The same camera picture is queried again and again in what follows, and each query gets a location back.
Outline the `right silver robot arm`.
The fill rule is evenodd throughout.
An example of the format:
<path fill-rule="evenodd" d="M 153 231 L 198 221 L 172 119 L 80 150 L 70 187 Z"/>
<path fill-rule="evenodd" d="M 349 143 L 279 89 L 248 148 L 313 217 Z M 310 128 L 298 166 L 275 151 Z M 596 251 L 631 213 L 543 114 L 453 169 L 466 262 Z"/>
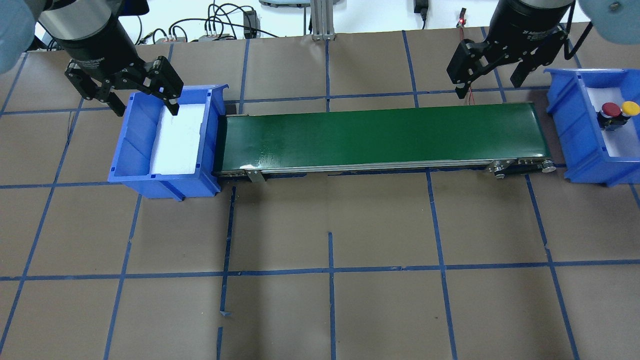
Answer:
<path fill-rule="evenodd" d="M 637 0 L 499 0 L 484 40 L 462 39 L 446 73 L 460 100 L 478 78 L 509 64 L 519 88 L 559 53 L 572 59 L 592 30 L 610 43 L 638 44 L 639 14 Z"/>

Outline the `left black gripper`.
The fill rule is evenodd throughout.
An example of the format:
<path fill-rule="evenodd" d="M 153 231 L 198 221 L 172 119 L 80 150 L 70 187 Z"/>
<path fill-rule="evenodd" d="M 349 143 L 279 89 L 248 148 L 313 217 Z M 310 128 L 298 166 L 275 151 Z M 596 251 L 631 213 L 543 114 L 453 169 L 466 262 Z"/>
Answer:
<path fill-rule="evenodd" d="M 98 100 L 123 117 L 126 105 L 112 87 L 137 89 L 162 100 L 172 116 L 178 115 L 183 80 L 164 55 L 145 63 L 114 14 L 98 32 L 82 39 L 66 39 L 64 50 L 71 56 L 65 75 L 85 100 Z"/>

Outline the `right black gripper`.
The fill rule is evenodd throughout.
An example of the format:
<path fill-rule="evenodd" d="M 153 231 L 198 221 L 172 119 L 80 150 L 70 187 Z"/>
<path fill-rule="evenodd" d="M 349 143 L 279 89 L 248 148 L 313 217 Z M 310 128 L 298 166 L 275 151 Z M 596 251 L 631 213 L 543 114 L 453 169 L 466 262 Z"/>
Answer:
<path fill-rule="evenodd" d="M 548 66 L 566 39 L 560 22 L 572 6 L 571 0 L 499 0 L 485 40 L 462 39 L 446 67 L 457 97 L 466 98 L 473 82 L 500 63 L 519 60 L 510 76 L 514 88 Z"/>

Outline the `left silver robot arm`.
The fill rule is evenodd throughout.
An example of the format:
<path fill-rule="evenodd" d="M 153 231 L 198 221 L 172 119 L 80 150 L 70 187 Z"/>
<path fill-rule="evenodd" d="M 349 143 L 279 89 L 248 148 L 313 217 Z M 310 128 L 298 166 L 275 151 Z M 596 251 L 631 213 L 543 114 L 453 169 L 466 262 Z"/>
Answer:
<path fill-rule="evenodd" d="M 70 57 L 65 76 L 85 100 L 106 104 L 117 116 L 126 105 L 115 91 L 139 91 L 179 112 L 184 87 L 167 57 L 146 62 L 105 0 L 3 0 L 1 72 L 11 70 L 33 43 L 39 23 Z"/>

